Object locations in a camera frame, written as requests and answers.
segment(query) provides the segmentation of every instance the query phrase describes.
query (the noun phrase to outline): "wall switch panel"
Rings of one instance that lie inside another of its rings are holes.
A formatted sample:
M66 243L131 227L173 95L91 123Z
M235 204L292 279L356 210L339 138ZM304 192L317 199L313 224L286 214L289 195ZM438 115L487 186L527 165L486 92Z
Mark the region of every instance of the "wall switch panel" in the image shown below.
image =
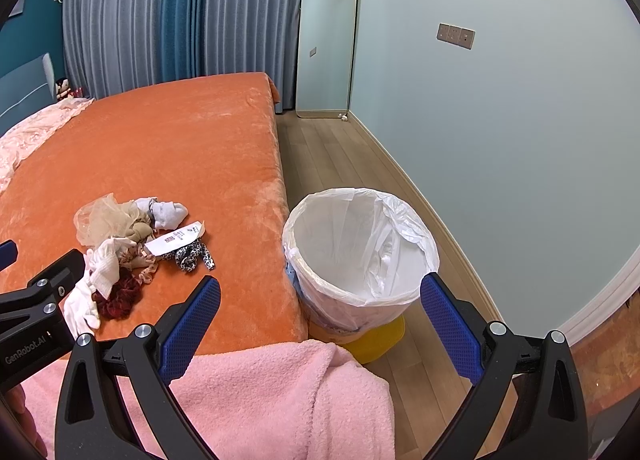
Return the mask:
M475 31L469 30L467 28L463 28L460 31L460 38L458 39L458 46L462 48L468 48L471 50L471 46L474 43L474 37L476 36Z
M447 43L471 50L476 33L468 28L460 28L458 26L441 23L438 27L438 34L436 37L440 41L446 41Z

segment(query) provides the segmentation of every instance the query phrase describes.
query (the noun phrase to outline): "white trash bag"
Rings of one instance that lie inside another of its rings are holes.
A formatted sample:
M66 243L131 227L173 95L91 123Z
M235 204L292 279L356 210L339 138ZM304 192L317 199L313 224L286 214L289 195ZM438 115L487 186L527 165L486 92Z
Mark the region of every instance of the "white trash bag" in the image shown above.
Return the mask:
M373 189L307 196L289 215L282 244L312 322L338 333L393 321L440 265L436 243L411 206Z

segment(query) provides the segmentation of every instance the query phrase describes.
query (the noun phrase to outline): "plush toy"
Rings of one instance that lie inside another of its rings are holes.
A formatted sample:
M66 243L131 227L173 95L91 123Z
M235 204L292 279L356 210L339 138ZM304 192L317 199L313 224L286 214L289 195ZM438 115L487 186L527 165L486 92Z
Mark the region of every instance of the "plush toy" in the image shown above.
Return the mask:
M62 99L66 99L67 97L73 97L74 94L71 91L71 86L69 85L69 79L62 78L56 81L56 99L61 101Z

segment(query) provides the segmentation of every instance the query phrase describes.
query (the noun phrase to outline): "orange blanket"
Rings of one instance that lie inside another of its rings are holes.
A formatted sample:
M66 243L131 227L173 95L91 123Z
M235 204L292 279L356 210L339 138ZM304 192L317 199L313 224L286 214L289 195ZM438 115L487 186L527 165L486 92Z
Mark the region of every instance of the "orange blanket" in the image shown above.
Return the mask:
M0 241L18 261L0 290L26 281L79 247L74 213L107 193L119 202L157 196L206 223L222 304L199 354L306 338L296 293L284 273L287 203L273 103L263 73L228 74L139 88L96 101L25 160L0 197ZM155 323L207 274L160 262L143 299L124 321L103 322L98 338Z

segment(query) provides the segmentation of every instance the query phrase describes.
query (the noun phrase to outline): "mirror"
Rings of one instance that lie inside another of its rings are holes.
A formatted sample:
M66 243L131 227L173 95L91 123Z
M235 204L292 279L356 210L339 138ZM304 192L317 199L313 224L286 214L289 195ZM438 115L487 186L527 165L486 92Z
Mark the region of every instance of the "mirror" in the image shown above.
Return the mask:
M347 113L356 0L302 0L296 113L339 118Z

